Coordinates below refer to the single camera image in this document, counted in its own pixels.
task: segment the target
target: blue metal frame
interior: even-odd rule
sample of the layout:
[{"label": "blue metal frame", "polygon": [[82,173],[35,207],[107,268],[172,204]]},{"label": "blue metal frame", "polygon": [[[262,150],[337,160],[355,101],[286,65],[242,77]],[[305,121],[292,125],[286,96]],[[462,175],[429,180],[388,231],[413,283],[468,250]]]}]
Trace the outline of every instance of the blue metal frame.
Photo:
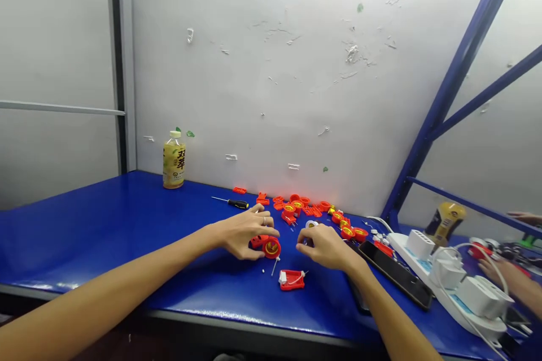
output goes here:
[{"label": "blue metal frame", "polygon": [[453,195],[452,193],[445,192],[440,188],[416,179],[416,175],[436,138],[444,134],[455,124],[463,120],[490,98],[503,91],[503,89],[542,61],[542,46],[540,46],[494,83],[489,85],[452,117],[444,121],[502,2],[503,0],[480,0],[477,9],[474,12],[474,16],[457,48],[450,67],[448,68],[448,72],[444,76],[443,82],[433,100],[433,104],[427,113],[412,149],[406,158],[406,162],[403,165],[399,177],[384,206],[384,210],[382,211],[381,217],[389,221],[394,230],[398,227],[397,214],[401,209],[412,184],[416,183],[500,222],[517,228],[518,230],[542,238],[542,230],[540,229],[528,226],[504,214],[494,212],[474,202]]}]

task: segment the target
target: bottle label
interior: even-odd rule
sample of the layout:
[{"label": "bottle label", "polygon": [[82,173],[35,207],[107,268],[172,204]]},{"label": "bottle label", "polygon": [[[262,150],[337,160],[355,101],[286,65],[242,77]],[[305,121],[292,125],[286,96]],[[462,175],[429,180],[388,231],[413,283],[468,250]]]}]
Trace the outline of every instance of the bottle label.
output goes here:
[{"label": "bottle label", "polygon": [[184,146],[166,144],[164,146],[163,181],[165,186],[180,186],[185,181]]}]

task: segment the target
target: white cable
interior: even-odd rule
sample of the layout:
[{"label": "white cable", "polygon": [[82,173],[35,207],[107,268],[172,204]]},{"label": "white cable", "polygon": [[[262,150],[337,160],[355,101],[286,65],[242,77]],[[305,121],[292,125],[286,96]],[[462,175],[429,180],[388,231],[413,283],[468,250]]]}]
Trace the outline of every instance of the white cable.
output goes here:
[{"label": "white cable", "polygon": [[307,271],[307,272],[301,271],[301,276],[300,276],[299,278],[297,278],[297,279],[296,279],[295,281],[293,281],[293,282],[288,282],[288,285],[293,285],[293,284],[295,284],[298,280],[300,280],[301,278],[303,278],[303,277],[304,277],[306,274],[308,274],[308,273],[309,273],[309,271]]},{"label": "white cable", "polygon": [[388,225],[388,223],[386,223],[383,219],[381,219],[380,217],[371,217],[371,216],[366,216],[367,218],[370,218],[370,219],[373,219],[373,220],[376,220],[380,223],[382,223],[383,225],[386,226],[386,228],[388,229],[389,232],[395,232],[391,229],[391,227]]},{"label": "white cable", "polygon": [[[461,253],[457,250],[458,247],[462,247],[462,246],[466,246],[466,245],[472,245],[472,246],[475,246],[475,247],[478,247],[478,245],[474,245],[474,244],[471,244],[471,243],[463,243],[463,244],[458,244],[454,247],[448,247],[448,248],[443,248],[442,250],[440,250],[435,258],[434,258],[434,262],[436,262],[436,260],[438,259],[438,256],[441,255],[443,252],[445,251],[448,251],[448,250],[454,250],[457,255],[461,258]],[[493,260],[489,257],[489,255],[487,255],[487,253],[483,250],[480,250],[484,255],[485,257],[491,262],[491,264],[493,265],[493,267],[495,268],[495,270],[497,271],[497,274],[499,275],[499,278],[501,279],[501,282],[502,282],[502,287],[505,289],[505,293],[508,295],[508,286],[506,285],[506,281],[504,280],[504,278],[502,277],[502,274],[501,272],[498,270],[498,268],[495,266],[495,264],[493,263]],[[436,280],[437,282],[439,283],[439,287],[440,289],[442,289],[442,291],[446,294],[446,296],[448,297],[448,299],[453,303],[454,306],[456,306],[458,309],[461,309],[459,304],[454,300],[452,299],[452,295],[450,295],[448,293],[448,291],[446,289],[444,289],[444,286],[442,285],[442,281],[440,280],[440,275],[438,272],[435,273],[436,275]],[[480,330],[478,330],[478,328],[474,325],[473,322],[470,321],[470,319],[465,316],[462,312],[460,312],[461,315],[463,316],[463,318],[467,321],[467,323],[470,324],[470,326],[474,329],[474,331],[476,331],[476,333],[478,334],[478,336],[489,346],[489,348],[491,348],[495,354],[497,354],[500,358],[502,358],[504,361],[508,361],[508,359],[506,357],[504,357],[495,347],[495,345],[493,345],[493,343],[491,341],[489,341],[481,332]]]}]

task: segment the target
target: power strip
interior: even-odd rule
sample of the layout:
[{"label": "power strip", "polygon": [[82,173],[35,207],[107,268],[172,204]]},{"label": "power strip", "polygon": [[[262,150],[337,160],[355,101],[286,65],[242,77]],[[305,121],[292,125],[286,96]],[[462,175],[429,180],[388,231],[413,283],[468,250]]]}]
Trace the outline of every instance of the power strip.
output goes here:
[{"label": "power strip", "polygon": [[[491,341],[496,348],[501,347],[498,340],[506,332],[506,324],[500,318],[490,320],[476,316],[463,302],[461,302],[461,300],[459,300],[459,298],[457,298],[455,295],[457,289],[447,289],[447,292],[445,292],[444,289],[437,286],[437,284],[429,278],[432,264],[429,261],[422,261],[415,257],[412,254],[412,251],[407,248],[406,241],[408,240],[408,236],[399,233],[391,233],[388,234],[386,238],[393,249],[397,251],[422,282],[431,288],[440,304],[448,311],[448,313],[450,313],[454,320],[461,325],[461,327],[470,333],[479,336],[465,320],[465,318],[468,318],[478,328],[480,333],[483,334],[487,340]],[[447,293],[452,296],[456,303],[452,302]]]}]

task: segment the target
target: white wall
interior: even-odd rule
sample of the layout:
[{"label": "white wall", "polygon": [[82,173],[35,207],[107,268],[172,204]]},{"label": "white wall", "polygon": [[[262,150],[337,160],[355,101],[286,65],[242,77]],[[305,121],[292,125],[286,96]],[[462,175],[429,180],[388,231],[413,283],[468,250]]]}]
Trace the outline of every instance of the white wall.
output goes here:
[{"label": "white wall", "polygon": [[119,174],[113,116],[0,110],[0,128],[0,210]]},{"label": "white wall", "polygon": [[[542,43],[542,0],[504,0],[449,116]],[[542,213],[542,65],[438,139],[419,178],[500,212]],[[444,199],[413,186],[399,220],[425,226]],[[519,232],[467,209],[457,233],[515,240]]]},{"label": "white wall", "polygon": [[114,108],[108,0],[0,5],[0,99]]},{"label": "white wall", "polygon": [[[108,0],[0,0],[0,100],[114,109]],[[113,117],[0,109],[0,209],[118,175]]]},{"label": "white wall", "polygon": [[[160,173],[161,143],[179,126],[196,134],[186,140],[187,179],[270,195],[298,192],[351,213],[379,214],[478,1],[133,0],[138,167]],[[517,27],[512,6],[504,9],[508,29]],[[289,33],[270,31],[277,28]],[[524,43],[505,59],[523,55],[536,29],[516,31],[523,37],[510,41],[502,31],[501,38],[490,33],[469,83],[497,77],[488,66],[500,63],[495,53],[503,43]],[[385,45],[391,41],[396,49]],[[345,42],[375,64],[345,63]],[[324,126],[330,132],[318,137]],[[239,160],[226,161],[227,153]],[[435,207],[429,199],[407,220],[425,224]]]}]

